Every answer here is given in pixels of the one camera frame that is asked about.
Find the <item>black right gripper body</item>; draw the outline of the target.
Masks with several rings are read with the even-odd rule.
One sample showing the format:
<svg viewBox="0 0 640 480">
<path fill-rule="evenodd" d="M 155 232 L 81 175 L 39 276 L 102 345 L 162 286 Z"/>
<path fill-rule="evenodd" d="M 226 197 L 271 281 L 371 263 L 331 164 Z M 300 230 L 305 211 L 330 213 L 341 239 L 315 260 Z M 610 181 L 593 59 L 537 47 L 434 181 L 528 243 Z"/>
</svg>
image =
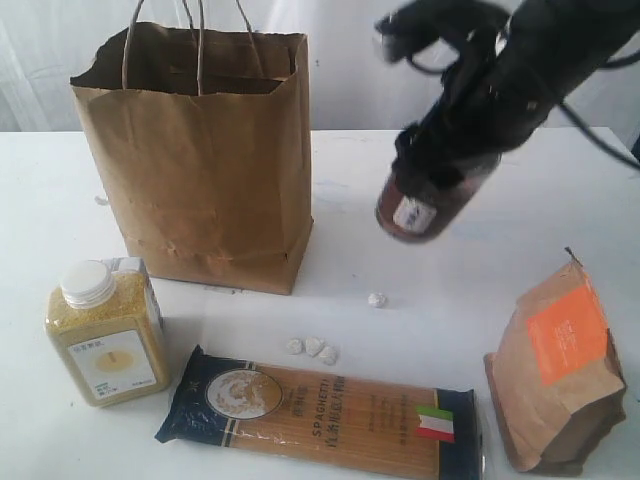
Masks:
<svg viewBox="0 0 640 480">
<path fill-rule="evenodd" d="M 411 61 L 443 40 L 458 52 L 443 92 L 396 140 L 392 178 L 405 195 L 460 183 L 484 155 L 524 144 L 554 108 L 598 148 L 639 164 L 593 134 L 565 99 L 639 31 L 636 1 L 524 1 L 513 12 L 487 1 L 412 1 L 392 14 L 392 58 Z"/>
</svg>

